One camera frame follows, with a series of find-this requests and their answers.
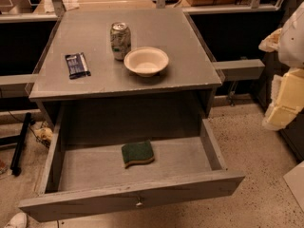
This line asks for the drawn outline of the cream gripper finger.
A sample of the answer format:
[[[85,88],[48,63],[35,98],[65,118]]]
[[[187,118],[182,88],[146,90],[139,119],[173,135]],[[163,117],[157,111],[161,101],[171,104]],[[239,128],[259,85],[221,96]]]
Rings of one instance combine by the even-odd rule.
[[[265,112],[262,125],[268,130],[278,131],[284,129],[295,117],[296,114],[289,108],[270,104]]]
[[[271,99],[274,107],[299,113],[304,108],[304,69],[291,68],[272,80]]]

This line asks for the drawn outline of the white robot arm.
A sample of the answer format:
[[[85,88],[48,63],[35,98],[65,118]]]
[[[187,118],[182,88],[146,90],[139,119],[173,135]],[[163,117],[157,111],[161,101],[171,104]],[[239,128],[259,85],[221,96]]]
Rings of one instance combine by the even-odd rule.
[[[258,48],[276,51],[279,62],[289,68],[283,76],[274,76],[271,103],[262,122],[266,129],[277,131],[284,129],[304,108],[304,2]]]

